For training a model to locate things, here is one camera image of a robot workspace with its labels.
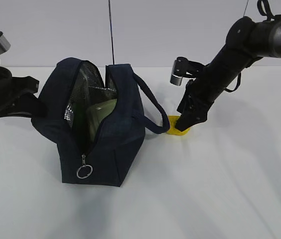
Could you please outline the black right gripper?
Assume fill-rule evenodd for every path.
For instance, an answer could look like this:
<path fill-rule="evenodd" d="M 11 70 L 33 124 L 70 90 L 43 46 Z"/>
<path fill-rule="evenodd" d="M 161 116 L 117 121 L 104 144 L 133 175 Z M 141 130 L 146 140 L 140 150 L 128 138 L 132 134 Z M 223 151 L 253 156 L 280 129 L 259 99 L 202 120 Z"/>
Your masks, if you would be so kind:
<path fill-rule="evenodd" d="M 187 82 L 185 93 L 177 107 L 177 112 L 182 114 L 175 124 L 177 130 L 185 131 L 207 121 L 208 111 L 214 103 L 211 100 L 213 90 L 214 81 L 211 77 L 190 79 Z"/>

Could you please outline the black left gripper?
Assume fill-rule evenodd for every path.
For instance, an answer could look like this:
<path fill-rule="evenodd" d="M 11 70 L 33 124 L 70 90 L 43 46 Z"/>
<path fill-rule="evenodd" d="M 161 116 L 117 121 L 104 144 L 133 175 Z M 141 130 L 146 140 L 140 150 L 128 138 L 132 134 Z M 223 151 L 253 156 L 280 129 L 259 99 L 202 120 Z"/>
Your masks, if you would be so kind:
<path fill-rule="evenodd" d="M 39 81 L 33 77 L 12 77 L 10 70 L 0 67 L 0 118 L 45 117 L 47 107 L 33 95 L 38 89 Z M 17 91 L 26 94 L 17 97 Z"/>

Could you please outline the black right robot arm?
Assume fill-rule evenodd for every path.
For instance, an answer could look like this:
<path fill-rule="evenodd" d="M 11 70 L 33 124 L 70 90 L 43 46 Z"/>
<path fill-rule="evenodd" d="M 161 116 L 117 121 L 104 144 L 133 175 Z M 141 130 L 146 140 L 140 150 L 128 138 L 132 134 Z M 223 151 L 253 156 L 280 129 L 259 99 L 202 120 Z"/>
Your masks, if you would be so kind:
<path fill-rule="evenodd" d="M 249 17 L 236 21 L 230 28 L 222 49 L 203 65 L 178 57 L 174 61 L 170 82 L 181 85 L 188 78 L 184 96 L 177 108 L 181 114 L 175 127 L 184 131 L 205 122 L 215 100 L 229 92 L 229 84 L 241 84 L 241 72 L 264 57 L 281 58 L 281 18 L 253 22 Z"/>

